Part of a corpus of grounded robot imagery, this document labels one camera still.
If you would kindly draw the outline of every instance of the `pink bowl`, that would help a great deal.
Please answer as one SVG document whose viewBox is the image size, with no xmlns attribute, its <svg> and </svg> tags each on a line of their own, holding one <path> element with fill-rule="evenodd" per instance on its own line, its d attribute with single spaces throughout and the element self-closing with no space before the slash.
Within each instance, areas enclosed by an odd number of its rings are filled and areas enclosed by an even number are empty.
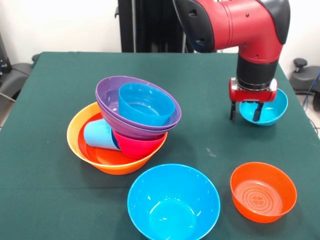
<svg viewBox="0 0 320 240">
<path fill-rule="evenodd" d="M 141 140 L 123 136 L 115 130 L 112 130 L 112 132 L 122 153 L 133 159 L 141 159 L 148 156 L 157 149 L 166 137 L 165 134 L 162 134 L 157 138 Z"/>
</svg>

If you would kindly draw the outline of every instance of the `dark green table cover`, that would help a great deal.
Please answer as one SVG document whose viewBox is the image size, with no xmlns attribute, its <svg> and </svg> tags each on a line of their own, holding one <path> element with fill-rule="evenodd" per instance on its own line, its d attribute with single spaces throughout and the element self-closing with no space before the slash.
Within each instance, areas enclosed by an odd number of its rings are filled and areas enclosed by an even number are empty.
<svg viewBox="0 0 320 240">
<path fill-rule="evenodd" d="M 237 114 L 229 121 L 229 78 L 236 54 L 46 52 L 40 55 L 0 132 L 0 237 L 3 240 L 145 239 L 127 212 L 133 181 L 165 163 L 197 168 L 217 187 L 221 212 L 205 239 L 320 239 L 320 142 L 280 67 L 289 98 L 284 116 L 257 127 Z M 171 93 L 182 119 L 139 171 L 108 175 L 77 158 L 66 131 L 73 116 L 95 102 L 102 78 L 133 76 Z M 275 165 L 294 181 L 294 209 L 271 224 L 238 213 L 230 176 L 245 163 Z"/>
</svg>

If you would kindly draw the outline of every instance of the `floor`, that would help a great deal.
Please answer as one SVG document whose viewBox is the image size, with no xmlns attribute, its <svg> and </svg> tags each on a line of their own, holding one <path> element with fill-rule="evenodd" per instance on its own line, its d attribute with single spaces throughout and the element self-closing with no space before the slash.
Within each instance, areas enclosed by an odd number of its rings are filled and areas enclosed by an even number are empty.
<svg viewBox="0 0 320 240">
<path fill-rule="evenodd" d="M 297 98 L 299 99 L 300 103 L 302 104 L 306 98 L 306 95 L 297 95 Z M 308 116 L 308 118 L 314 123 L 314 126 L 313 126 L 315 128 L 314 130 L 316 132 L 318 132 L 318 136 L 320 138 L 320 112 L 314 111 L 314 108 L 312 106 L 313 100 L 314 100 L 314 97 L 312 95 L 309 96 L 309 104 L 308 104 L 308 108 L 306 109 L 305 113 Z"/>
<path fill-rule="evenodd" d="M 3 109 L 3 112 L 0 113 L 0 131 L 2 129 L 2 127 L 5 125 L 5 122 L 12 110 L 12 108 L 14 107 L 14 103 L 10 102 L 7 99 L 4 99 L 3 97 L 0 97 L 0 101 L 2 101 L 1 106 Z"/>
</svg>

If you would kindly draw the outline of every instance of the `light blue cup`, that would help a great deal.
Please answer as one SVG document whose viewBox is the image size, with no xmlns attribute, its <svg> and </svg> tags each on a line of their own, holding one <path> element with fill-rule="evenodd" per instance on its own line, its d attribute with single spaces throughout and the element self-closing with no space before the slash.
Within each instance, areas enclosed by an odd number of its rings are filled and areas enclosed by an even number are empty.
<svg viewBox="0 0 320 240">
<path fill-rule="evenodd" d="M 175 109 L 172 99 L 153 86 L 127 83 L 119 88 L 119 114 L 136 123 L 163 126 Z"/>
<path fill-rule="evenodd" d="M 120 150 L 111 127 L 104 119 L 89 122 L 84 127 L 83 137 L 91 147 Z"/>
<path fill-rule="evenodd" d="M 200 171 L 180 164 L 155 166 L 132 184 L 127 207 L 135 227 L 151 240 L 198 240 L 215 226 L 220 199 Z"/>
<path fill-rule="evenodd" d="M 285 113 L 288 107 L 288 97 L 281 89 L 277 90 L 274 101 L 265 102 L 261 111 L 260 120 L 254 121 L 257 103 L 240 103 L 241 115 L 250 123 L 258 126 L 271 126 L 275 124 Z"/>
</svg>

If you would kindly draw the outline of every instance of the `plastic bowl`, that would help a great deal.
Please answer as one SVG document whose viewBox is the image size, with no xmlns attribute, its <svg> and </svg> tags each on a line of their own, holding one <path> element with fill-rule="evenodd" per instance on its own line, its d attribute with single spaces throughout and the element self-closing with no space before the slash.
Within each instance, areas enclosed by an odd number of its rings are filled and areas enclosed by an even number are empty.
<svg viewBox="0 0 320 240">
<path fill-rule="evenodd" d="M 71 120 L 66 139 L 72 152 L 83 161 L 104 173 L 112 175 L 129 174 L 140 169 L 165 143 L 162 143 L 148 156 L 139 160 L 125 156 L 121 151 L 91 147 L 86 144 L 84 129 L 87 123 L 102 118 L 98 104 L 92 103 L 79 111 Z"/>
<path fill-rule="evenodd" d="M 119 89 L 119 113 L 133 122 L 163 126 L 175 111 L 175 103 L 159 89 L 127 83 Z"/>
<path fill-rule="evenodd" d="M 139 83 L 139 84 L 152 86 L 156 89 L 159 89 L 160 91 L 162 91 L 163 93 L 165 93 L 170 97 L 170 99 L 174 102 L 175 110 L 174 110 L 174 113 L 170 116 L 170 118 L 166 121 L 165 125 L 163 126 L 144 125 L 144 124 L 126 119 L 125 117 L 119 114 L 119 88 L 122 85 L 128 84 L 128 83 Z M 138 129 L 151 130 L 151 131 L 165 130 L 164 132 L 167 132 L 168 129 L 172 129 L 175 125 L 178 124 L 182 116 L 181 108 L 178 102 L 174 99 L 174 97 L 172 97 L 168 92 L 166 92 L 161 87 L 136 77 L 111 76 L 111 77 L 102 79 L 96 86 L 95 97 L 97 102 L 100 102 L 101 109 L 104 112 L 106 112 L 105 114 L 108 113 L 115 119 L 119 119 L 121 122 L 124 122 Z"/>
<path fill-rule="evenodd" d="M 258 126 L 271 126 L 275 124 L 287 110 L 288 97 L 284 91 L 278 89 L 274 101 L 264 103 L 260 120 L 254 121 L 254 114 L 257 107 L 257 103 L 242 102 L 239 108 L 241 115 L 250 123 Z"/>
<path fill-rule="evenodd" d="M 101 106 L 101 103 L 98 101 L 98 106 L 101 109 L 101 114 L 103 115 L 104 120 L 111 126 L 112 129 L 114 129 L 116 132 L 127 136 L 128 138 L 132 139 L 154 139 L 159 137 L 160 135 L 170 131 L 175 126 L 172 126 L 171 128 L 165 129 L 165 130 L 146 130 L 141 129 L 136 126 L 132 126 L 128 123 L 125 123 L 121 121 L 120 119 L 117 119 L 113 115 L 111 115 L 108 112 L 103 111 L 103 108 Z"/>
<path fill-rule="evenodd" d="M 236 209 L 257 223 L 272 223 L 296 204 L 297 190 L 280 169 L 267 163 L 248 162 L 234 170 L 230 180 Z"/>
<path fill-rule="evenodd" d="M 198 240 L 215 226 L 220 199 L 213 183 L 180 164 L 155 166 L 132 184 L 129 216 L 148 239 Z"/>
<path fill-rule="evenodd" d="M 150 140 L 140 140 L 123 136 L 114 130 L 112 132 L 122 153 L 133 159 L 141 159 L 145 156 L 148 156 L 162 143 L 166 137 L 165 134 L 162 134 L 159 137 Z"/>
</svg>

